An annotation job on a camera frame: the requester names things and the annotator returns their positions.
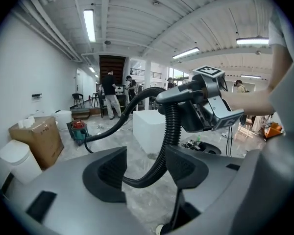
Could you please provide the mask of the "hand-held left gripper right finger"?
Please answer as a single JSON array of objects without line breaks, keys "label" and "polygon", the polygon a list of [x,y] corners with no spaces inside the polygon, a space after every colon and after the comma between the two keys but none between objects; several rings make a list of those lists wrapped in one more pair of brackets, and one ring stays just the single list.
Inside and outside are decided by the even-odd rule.
[{"label": "hand-held left gripper right finger", "polygon": [[165,153],[167,170],[178,189],[196,188],[208,176],[208,166],[194,151],[169,145]]}]

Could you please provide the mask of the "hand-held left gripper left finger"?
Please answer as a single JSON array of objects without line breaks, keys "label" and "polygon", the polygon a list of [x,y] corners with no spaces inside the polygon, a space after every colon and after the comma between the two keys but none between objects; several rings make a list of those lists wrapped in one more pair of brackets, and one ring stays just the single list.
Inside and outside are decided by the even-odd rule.
[{"label": "hand-held left gripper left finger", "polygon": [[125,203],[122,191],[123,176],[127,170],[125,146],[93,153],[95,158],[82,174],[85,188],[97,199],[107,203]]}]

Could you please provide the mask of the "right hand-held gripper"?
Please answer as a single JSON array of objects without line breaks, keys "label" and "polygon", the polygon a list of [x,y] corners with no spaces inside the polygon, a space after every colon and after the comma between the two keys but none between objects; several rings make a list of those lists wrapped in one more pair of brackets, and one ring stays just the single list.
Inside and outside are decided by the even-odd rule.
[{"label": "right hand-held gripper", "polygon": [[181,126],[188,133],[215,131],[231,127],[243,116],[242,109],[232,110],[222,90],[227,91],[225,71],[211,66],[193,70],[192,80],[161,92],[156,101],[158,112],[165,114],[167,103],[181,103]]}]

